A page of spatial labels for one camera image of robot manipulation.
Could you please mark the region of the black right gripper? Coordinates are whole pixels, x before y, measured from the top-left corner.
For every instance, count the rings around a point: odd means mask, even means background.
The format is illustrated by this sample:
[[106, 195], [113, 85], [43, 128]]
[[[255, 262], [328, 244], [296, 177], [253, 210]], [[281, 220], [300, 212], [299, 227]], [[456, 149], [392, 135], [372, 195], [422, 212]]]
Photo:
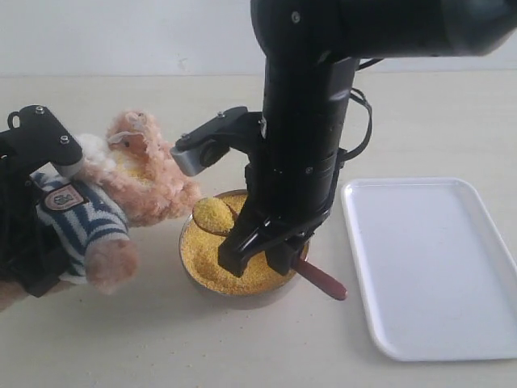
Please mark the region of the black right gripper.
[[346, 112], [347, 60], [299, 72], [267, 63], [265, 128], [251, 163], [254, 209], [241, 210], [219, 246], [220, 267], [242, 277], [263, 253], [272, 270], [287, 275], [306, 259], [312, 235], [296, 233], [322, 217]]

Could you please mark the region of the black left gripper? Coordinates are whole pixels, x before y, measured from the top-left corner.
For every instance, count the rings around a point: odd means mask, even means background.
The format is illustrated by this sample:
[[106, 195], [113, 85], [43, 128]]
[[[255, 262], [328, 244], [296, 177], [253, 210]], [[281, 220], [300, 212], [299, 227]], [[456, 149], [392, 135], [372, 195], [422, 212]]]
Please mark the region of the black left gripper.
[[39, 218], [44, 191], [26, 171], [1, 156], [1, 280], [42, 297], [60, 282], [70, 257], [53, 226]]

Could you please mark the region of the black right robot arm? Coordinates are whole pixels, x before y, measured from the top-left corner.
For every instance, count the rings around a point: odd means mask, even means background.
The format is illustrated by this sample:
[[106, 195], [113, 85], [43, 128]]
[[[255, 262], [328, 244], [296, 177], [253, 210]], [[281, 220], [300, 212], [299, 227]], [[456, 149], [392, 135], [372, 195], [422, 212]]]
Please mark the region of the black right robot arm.
[[287, 273], [326, 219], [340, 169], [365, 149], [339, 145], [360, 60], [484, 56], [515, 30], [516, 4], [254, 1], [251, 19], [266, 56], [263, 108], [221, 133], [249, 159], [248, 197], [218, 251], [235, 276], [259, 252]]

